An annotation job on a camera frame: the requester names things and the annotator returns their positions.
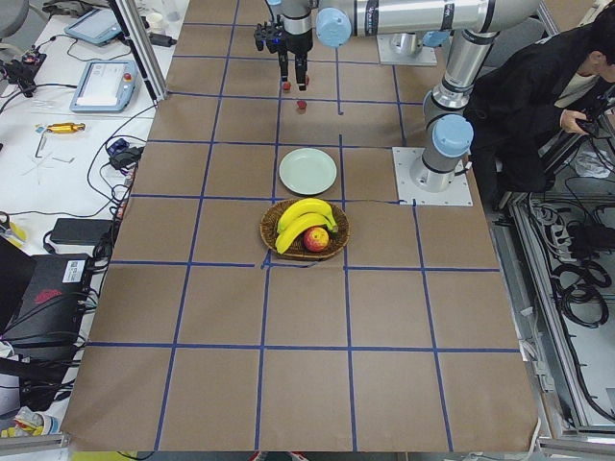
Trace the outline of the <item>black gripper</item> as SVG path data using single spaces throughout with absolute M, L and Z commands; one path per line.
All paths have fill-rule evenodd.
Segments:
M 282 15 L 283 38 L 287 41 L 287 49 L 295 54 L 295 76 L 300 91 L 306 91 L 308 86 L 308 52 L 313 46 L 311 15 L 288 17 Z M 281 81 L 288 82 L 288 55 L 286 51 L 279 53 Z

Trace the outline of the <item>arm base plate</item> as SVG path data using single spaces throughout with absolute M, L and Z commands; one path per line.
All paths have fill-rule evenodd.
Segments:
M 436 173 L 424 164 L 423 152 L 419 147 L 392 148 L 398 201 L 408 206 L 472 206 L 463 160 L 452 172 Z
M 437 57 L 431 47 L 424 47 L 417 34 L 397 33 L 377 36 L 381 64 L 436 66 Z

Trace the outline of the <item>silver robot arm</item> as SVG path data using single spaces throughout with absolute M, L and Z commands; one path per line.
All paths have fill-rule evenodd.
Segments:
M 497 32 L 454 32 L 441 82 L 426 96 L 423 110 L 428 145 L 419 160 L 419 185 L 429 192 L 445 190 L 467 154 L 474 130 L 463 111 Z
M 295 56 L 296 81 L 307 89 L 312 35 L 331 48 L 352 36 L 442 32 L 454 34 L 446 72 L 433 91 L 461 99 L 500 31 L 534 14 L 537 1 L 269 1 L 271 20 L 258 24 L 254 40 L 261 51 L 279 55 L 281 78 L 287 79 L 287 55 Z

